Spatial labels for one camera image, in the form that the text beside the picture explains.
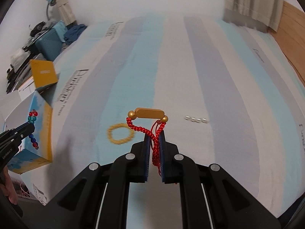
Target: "gray stripe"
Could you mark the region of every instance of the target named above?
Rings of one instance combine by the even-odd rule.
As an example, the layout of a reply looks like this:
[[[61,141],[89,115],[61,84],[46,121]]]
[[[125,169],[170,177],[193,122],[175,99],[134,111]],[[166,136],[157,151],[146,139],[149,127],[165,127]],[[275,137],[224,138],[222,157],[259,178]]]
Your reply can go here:
[[[257,58],[260,65],[263,67],[265,72],[268,74],[268,76],[271,78],[273,84],[276,86],[277,90],[280,92],[282,98],[284,99],[285,103],[287,104],[292,117],[295,121],[295,126],[297,129],[297,133],[299,136],[299,142],[301,149],[303,148],[302,144],[302,132],[303,127],[305,128],[305,118],[304,115],[295,100],[293,94],[289,90],[287,84],[282,79],[280,74],[277,72],[277,70],[274,68],[270,60],[265,55],[264,51],[259,47],[256,40],[252,37],[252,35],[246,30],[244,27],[237,27],[235,26],[236,30],[239,32],[241,37],[243,38],[245,44],[249,47],[249,49],[252,51],[253,55]],[[302,163],[305,162],[305,155],[302,154]],[[304,186],[305,185],[305,177],[302,175],[302,182]]]
[[[119,38],[81,87],[77,102],[69,111],[56,146],[65,151],[65,156],[58,153],[49,167],[48,181],[53,195],[90,163],[100,115],[106,106],[115,78],[126,64],[141,35],[144,21],[144,17],[138,17],[126,22]]]
[[[202,21],[185,17],[184,22],[213,130],[215,161],[257,197],[259,153],[243,99]]]

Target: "yellow beaded bracelet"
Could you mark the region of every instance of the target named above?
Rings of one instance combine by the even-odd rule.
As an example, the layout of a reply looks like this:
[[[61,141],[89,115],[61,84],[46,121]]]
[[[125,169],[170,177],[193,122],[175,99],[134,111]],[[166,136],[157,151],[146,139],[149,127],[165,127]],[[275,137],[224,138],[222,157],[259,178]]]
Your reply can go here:
[[[121,127],[126,127],[126,128],[128,128],[129,131],[130,131],[130,134],[129,134],[128,137],[126,137],[126,138],[124,138],[124,139],[115,140],[115,139],[112,137],[112,131],[113,131],[114,129],[121,128]],[[130,129],[130,128],[128,127],[128,125],[125,124],[125,123],[118,123],[118,124],[115,124],[115,125],[110,126],[110,127],[107,129],[107,137],[108,137],[109,141],[110,141],[111,143],[113,143],[113,144],[116,144],[116,145],[121,145],[121,144],[127,143],[127,142],[131,141],[131,140],[133,139],[134,136],[135,136],[135,132],[134,132],[132,129]]]

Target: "red cord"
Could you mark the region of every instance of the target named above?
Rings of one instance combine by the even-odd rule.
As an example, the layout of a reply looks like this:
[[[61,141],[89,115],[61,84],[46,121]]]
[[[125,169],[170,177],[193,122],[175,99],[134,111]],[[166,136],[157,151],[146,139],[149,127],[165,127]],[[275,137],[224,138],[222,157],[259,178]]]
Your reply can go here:
[[[135,131],[141,131],[141,132],[143,132],[143,133],[145,133],[147,136],[149,136],[150,137],[150,139],[153,141],[153,146],[152,146],[152,144],[151,144],[151,148],[152,148],[152,164],[154,165],[154,166],[157,166],[158,167],[158,170],[159,170],[159,175],[161,175],[161,172],[160,172],[160,158],[159,158],[159,135],[160,135],[160,133],[163,131],[163,129],[164,129],[164,127],[165,127],[165,125],[166,125],[166,123],[161,123],[161,121],[160,120],[157,120],[154,124],[153,124],[153,126],[152,126],[152,128],[151,128],[151,130],[148,130],[148,129],[146,129],[146,128],[144,128],[144,127],[137,127],[137,126],[135,126],[135,125],[133,125],[132,124],[132,119],[131,118],[129,118],[129,117],[127,117],[126,118],[126,121],[127,121],[127,125],[132,129],[132,130],[135,130]],[[157,126],[156,126],[156,135],[154,135],[153,133],[152,133],[152,130],[153,130],[153,128],[154,128],[154,126],[157,124]]]

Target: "human hand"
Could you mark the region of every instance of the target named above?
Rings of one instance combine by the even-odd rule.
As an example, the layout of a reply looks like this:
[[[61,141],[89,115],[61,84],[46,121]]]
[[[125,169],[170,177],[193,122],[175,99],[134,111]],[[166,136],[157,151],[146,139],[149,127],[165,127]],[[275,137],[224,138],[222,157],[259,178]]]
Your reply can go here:
[[[11,177],[9,175],[9,169],[6,166],[3,169],[3,174],[4,174],[4,177],[5,177],[5,180],[4,180],[5,185],[0,184],[0,189],[2,190],[2,192],[5,196],[9,197],[9,200],[12,204],[17,205],[18,195],[15,191],[13,182],[12,182]]]

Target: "striped bed sheet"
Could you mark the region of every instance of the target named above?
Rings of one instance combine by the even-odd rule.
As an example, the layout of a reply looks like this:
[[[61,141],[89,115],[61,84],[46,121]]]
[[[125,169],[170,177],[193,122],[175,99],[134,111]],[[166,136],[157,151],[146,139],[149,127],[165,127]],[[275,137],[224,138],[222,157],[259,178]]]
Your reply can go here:
[[[276,217],[305,192],[305,89],[271,35],[149,14],[89,26],[56,66],[53,163],[22,175],[50,198],[89,163],[113,162],[143,140],[138,132],[114,145],[106,135],[136,107],[164,110],[167,141],[196,163],[220,164]],[[148,183],[131,184],[128,228],[181,226],[179,187],[163,185],[151,165]]]

